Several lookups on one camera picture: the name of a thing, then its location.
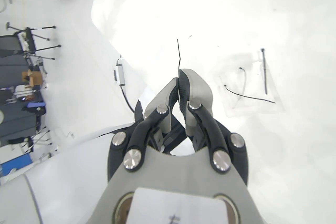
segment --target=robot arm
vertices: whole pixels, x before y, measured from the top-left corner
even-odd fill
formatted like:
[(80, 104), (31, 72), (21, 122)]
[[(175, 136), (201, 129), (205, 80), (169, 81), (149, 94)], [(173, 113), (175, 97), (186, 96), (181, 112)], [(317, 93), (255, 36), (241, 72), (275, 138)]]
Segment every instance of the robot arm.
[[(171, 110), (178, 100), (178, 90), (186, 134), (195, 149), (195, 154), (185, 157), (160, 152), (163, 137), (171, 128)], [(218, 212), (222, 223), (262, 224), (246, 187), (245, 141), (212, 117), (211, 106), (212, 93), (206, 82), (194, 71), (181, 69), (180, 79), (171, 80), (152, 100), (143, 120), (115, 133), (108, 157), (109, 183), (88, 223), (126, 223), (128, 212), (137, 210), (133, 208), (135, 203), (131, 206), (136, 190), (145, 188), (148, 192), (178, 192), (221, 200), (226, 205), (226, 210)], [(150, 194), (146, 198), (143, 202), (153, 201)], [(185, 222), (181, 218), (177, 223)]]

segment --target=clear plastic tray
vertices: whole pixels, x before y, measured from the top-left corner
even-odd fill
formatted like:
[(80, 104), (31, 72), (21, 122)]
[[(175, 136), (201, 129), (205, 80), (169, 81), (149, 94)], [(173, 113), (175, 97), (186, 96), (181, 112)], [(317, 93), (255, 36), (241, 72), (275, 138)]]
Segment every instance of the clear plastic tray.
[[(222, 99), (227, 117), (248, 116), (258, 113), (283, 111), (280, 97), (266, 63), (267, 94), (264, 86), (262, 53), (240, 54), (227, 57), (213, 70), (213, 79)], [(241, 97), (230, 91), (248, 97)]]

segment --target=white label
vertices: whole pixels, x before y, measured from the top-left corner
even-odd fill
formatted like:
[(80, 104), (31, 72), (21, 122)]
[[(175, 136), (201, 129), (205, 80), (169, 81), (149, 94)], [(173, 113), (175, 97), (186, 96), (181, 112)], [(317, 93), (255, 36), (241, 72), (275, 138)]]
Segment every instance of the white label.
[(127, 224), (228, 224), (221, 200), (155, 189), (136, 189)]

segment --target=chair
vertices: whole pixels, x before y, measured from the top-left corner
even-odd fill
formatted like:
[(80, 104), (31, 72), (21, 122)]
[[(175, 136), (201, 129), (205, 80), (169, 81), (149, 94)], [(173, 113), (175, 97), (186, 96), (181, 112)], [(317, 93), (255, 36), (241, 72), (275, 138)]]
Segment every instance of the chair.
[(56, 28), (55, 26), (42, 27), (42, 28), (26, 27), (25, 29), (17, 29), (15, 27), (12, 27), (11, 24), (7, 22), (6, 30), (8, 30), (9, 28), (12, 28), (16, 30), (17, 32), (13, 33), (12, 35), (0, 36), (0, 57), (22, 55), (26, 57), (41, 57), (45, 59), (55, 60), (55, 58), (36, 56), (35, 53), (37, 51), (43, 51), (43, 50), (48, 50), (48, 49), (53, 49), (53, 48), (60, 48), (61, 45), (58, 44), (57, 46), (53, 46), (53, 47), (36, 49), (33, 36), (43, 38), (48, 41), (50, 39), (36, 35), (36, 34), (32, 34), (32, 30)]

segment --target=blue object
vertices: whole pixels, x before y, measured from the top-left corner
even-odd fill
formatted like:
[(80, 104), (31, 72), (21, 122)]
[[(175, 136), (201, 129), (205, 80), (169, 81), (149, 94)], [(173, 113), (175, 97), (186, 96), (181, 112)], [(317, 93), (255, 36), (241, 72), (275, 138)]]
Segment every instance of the blue object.
[(11, 172), (11, 170), (14, 168), (16, 170), (19, 170), (32, 163), (33, 161), (31, 160), (29, 153), (19, 156), (17, 158), (13, 158), (3, 164), (0, 164), (2, 168), (2, 176), (8, 175)]
[(27, 104), (27, 108), (29, 107), (45, 107), (45, 103), (44, 102), (37, 102), (37, 103), (31, 102)]

